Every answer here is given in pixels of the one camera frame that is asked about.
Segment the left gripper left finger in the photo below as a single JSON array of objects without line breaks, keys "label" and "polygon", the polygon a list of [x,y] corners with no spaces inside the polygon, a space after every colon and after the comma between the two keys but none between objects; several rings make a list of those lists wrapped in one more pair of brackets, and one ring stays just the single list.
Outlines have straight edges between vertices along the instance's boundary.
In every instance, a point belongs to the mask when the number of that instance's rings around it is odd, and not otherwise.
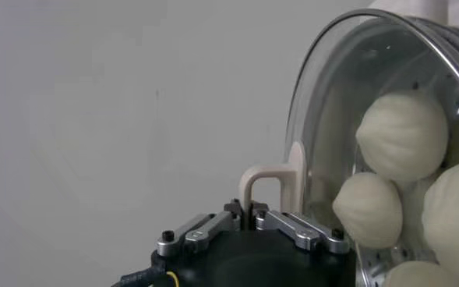
[{"label": "left gripper left finger", "polygon": [[232,199],[217,214],[198,214],[177,229],[164,230],[157,240],[157,253],[162,257],[175,257],[185,248],[193,253],[204,251],[221,232],[238,231],[241,219],[241,204],[238,199]]}]

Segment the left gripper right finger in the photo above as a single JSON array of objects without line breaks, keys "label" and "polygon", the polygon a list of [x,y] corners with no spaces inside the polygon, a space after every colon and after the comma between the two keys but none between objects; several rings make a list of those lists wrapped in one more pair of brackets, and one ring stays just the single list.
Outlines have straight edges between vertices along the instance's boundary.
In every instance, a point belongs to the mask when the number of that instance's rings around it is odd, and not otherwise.
[{"label": "left gripper right finger", "polygon": [[323,248],[329,253],[348,253],[349,240],[339,229],[321,225],[315,218],[299,213],[272,211],[264,203],[252,201],[252,227],[260,232],[277,231],[296,247],[312,252]]}]

